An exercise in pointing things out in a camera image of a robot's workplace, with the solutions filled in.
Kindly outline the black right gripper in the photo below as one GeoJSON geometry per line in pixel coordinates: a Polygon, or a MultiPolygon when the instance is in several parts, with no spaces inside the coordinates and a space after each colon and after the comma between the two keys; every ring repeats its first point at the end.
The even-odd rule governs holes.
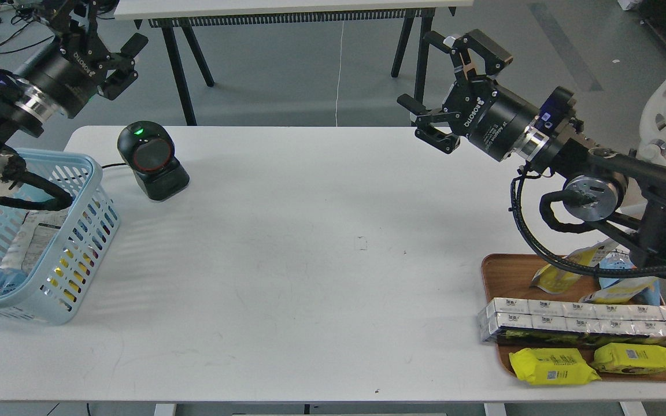
{"type": "Polygon", "coordinates": [[[397,98],[415,117],[415,137],[450,154],[462,136],[494,160],[504,160],[538,114],[536,106],[494,80],[512,63],[513,55],[480,29],[459,37],[429,31],[423,39],[450,55],[456,82],[442,104],[444,110],[428,110],[406,93],[397,98]],[[478,73],[472,52],[483,59],[484,73],[478,73]],[[439,122],[447,122],[452,133],[436,129],[439,122]]]}

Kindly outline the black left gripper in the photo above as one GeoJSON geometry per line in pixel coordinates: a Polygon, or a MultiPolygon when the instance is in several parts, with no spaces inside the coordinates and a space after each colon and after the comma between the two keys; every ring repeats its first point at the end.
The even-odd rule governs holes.
{"type": "Polygon", "coordinates": [[[113,20],[119,1],[40,1],[35,21],[53,39],[31,58],[31,84],[59,112],[76,116],[96,94],[115,100],[137,78],[136,56],[148,37],[136,32],[118,53],[109,55],[97,34],[98,20],[113,20]]]}

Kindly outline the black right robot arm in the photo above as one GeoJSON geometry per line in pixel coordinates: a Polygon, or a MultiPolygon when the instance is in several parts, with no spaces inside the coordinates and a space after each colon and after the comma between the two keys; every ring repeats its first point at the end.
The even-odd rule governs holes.
{"type": "Polygon", "coordinates": [[[449,154],[461,139],[495,161],[526,161],[511,181],[510,211],[521,236],[547,263],[581,276],[666,279],[666,166],[600,147],[584,135],[572,92],[553,90],[541,105],[526,102],[497,82],[512,55],[478,29],[457,38],[426,32],[423,39],[446,53],[455,80],[441,108],[429,110],[410,95],[397,98],[414,117],[418,139],[449,154]],[[527,179],[545,171],[565,179],[542,195],[539,213],[550,229],[580,234],[597,230],[630,252],[633,269],[582,266],[550,252],[530,232],[521,213],[527,179]]]}

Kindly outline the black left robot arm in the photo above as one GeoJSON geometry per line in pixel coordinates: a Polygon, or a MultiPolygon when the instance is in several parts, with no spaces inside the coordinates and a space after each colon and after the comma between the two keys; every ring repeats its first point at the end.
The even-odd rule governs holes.
{"type": "Polygon", "coordinates": [[[71,195],[27,169],[8,147],[19,130],[38,137],[54,113],[74,118],[100,95],[114,100],[137,78],[135,58],[146,46],[145,35],[133,34],[119,51],[99,37],[100,1],[34,1],[26,14],[53,32],[48,45],[14,73],[0,69],[0,206],[59,211],[71,195]]]}

